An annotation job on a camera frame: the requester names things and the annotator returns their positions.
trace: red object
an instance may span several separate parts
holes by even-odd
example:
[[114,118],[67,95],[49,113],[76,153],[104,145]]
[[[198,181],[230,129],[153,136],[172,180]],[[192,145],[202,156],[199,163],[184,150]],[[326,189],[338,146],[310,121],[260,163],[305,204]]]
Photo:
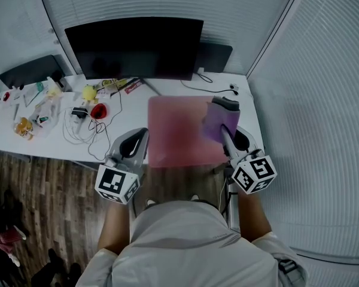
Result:
[[184,167],[228,161],[222,144],[206,138],[202,120],[212,97],[152,97],[148,105],[149,166]]
[[125,92],[126,94],[130,94],[132,91],[134,91],[134,89],[136,89],[138,86],[141,86],[142,82],[138,81],[136,83],[133,83],[132,85],[128,86],[125,88]]
[[20,233],[14,227],[10,227],[6,231],[0,233],[0,249],[7,254],[11,253],[13,243],[22,239]]
[[107,116],[107,107],[102,103],[97,104],[90,112],[90,116],[94,119],[105,118]]
[[9,97],[10,97],[10,93],[9,93],[9,92],[6,92],[5,95],[4,95],[3,100],[4,100],[4,101],[7,101]]

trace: white curtain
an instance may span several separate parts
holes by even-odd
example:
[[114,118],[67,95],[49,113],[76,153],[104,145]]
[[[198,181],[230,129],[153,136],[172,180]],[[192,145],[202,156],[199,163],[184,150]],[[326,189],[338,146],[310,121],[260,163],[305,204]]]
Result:
[[359,0],[302,0],[249,83],[278,170],[261,194],[273,229],[359,263]]
[[[42,0],[0,0],[0,74],[48,54],[65,61],[66,73],[74,73]],[[0,91],[5,89],[0,80]]]
[[[78,73],[65,29],[106,19],[168,16],[201,19],[202,39],[233,47],[226,72],[246,74],[288,0],[43,0]],[[141,33],[149,27],[141,27]]]

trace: person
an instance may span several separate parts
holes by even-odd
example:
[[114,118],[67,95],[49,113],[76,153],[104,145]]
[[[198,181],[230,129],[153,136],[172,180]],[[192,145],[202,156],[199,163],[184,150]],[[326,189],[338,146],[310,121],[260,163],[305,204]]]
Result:
[[147,206],[129,233],[128,207],[109,205],[99,251],[76,286],[307,284],[304,266],[272,232],[257,194],[239,190],[240,235],[197,195]]
[[19,267],[19,259],[13,255],[14,243],[26,240],[26,235],[14,223],[23,226],[19,215],[22,212],[22,204],[16,200],[10,190],[4,193],[4,208],[0,204],[0,250],[4,251],[12,262]]
[[81,267],[74,262],[71,264],[70,272],[67,274],[64,261],[58,257],[53,249],[48,250],[50,262],[31,278],[32,287],[62,286],[74,287],[81,276]]

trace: bottle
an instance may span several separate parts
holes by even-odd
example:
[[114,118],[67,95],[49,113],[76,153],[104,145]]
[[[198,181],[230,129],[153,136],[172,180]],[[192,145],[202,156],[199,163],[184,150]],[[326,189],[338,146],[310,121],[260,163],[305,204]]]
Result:
[[33,124],[25,117],[17,119],[17,123],[14,125],[14,131],[28,141],[33,138],[33,134],[31,134],[33,131]]

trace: white desk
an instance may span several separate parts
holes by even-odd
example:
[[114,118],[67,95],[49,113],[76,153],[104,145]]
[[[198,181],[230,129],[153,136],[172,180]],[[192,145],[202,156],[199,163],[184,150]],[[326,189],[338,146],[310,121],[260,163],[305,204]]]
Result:
[[[250,132],[256,140],[258,146],[263,148],[261,131],[258,124],[257,114],[254,102],[248,87],[245,76],[233,74],[205,74],[210,77],[214,83],[204,82],[197,75],[193,76],[192,81],[185,81],[188,86],[195,88],[204,88],[208,90],[229,89],[230,83],[234,83],[239,87],[239,95],[235,96],[231,91],[213,94],[207,91],[197,91],[184,87],[177,80],[147,80],[155,86],[163,96],[225,96],[231,100],[237,100],[240,104],[241,117],[238,125]],[[74,102],[74,94],[67,93],[63,95],[60,111],[65,108],[78,105],[82,100],[81,91],[86,84],[95,85],[100,80],[86,80],[84,75],[74,75],[66,77],[73,91],[80,93],[77,102]],[[148,100],[150,97],[157,96],[148,86],[142,85],[129,94],[124,90],[121,91],[121,99],[123,111],[113,119],[112,124],[108,127],[108,134],[111,141],[122,135],[123,133],[138,128],[148,126]],[[23,101],[17,116],[29,117],[33,113],[34,106],[43,99],[43,95],[39,95],[33,102],[25,108]],[[106,103],[110,112],[103,119],[105,124],[110,122],[111,117],[120,110],[120,98],[118,94],[112,96],[110,100],[100,101]],[[61,112],[58,124],[53,128],[46,138],[35,136],[31,141],[27,141],[15,134],[13,131],[14,107],[0,108],[0,150],[24,155],[57,158],[61,160],[99,162],[87,152],[87,145],[73,145],[63,138],[62,126],[64,113]],[[87,130],[89,118],[81,126],[80,135],[85,138],[90,135]],[[108,149],[108,139],[105,132],[98,134],[97,142],[91,147],[91,152],[98,158],[103,158]]]

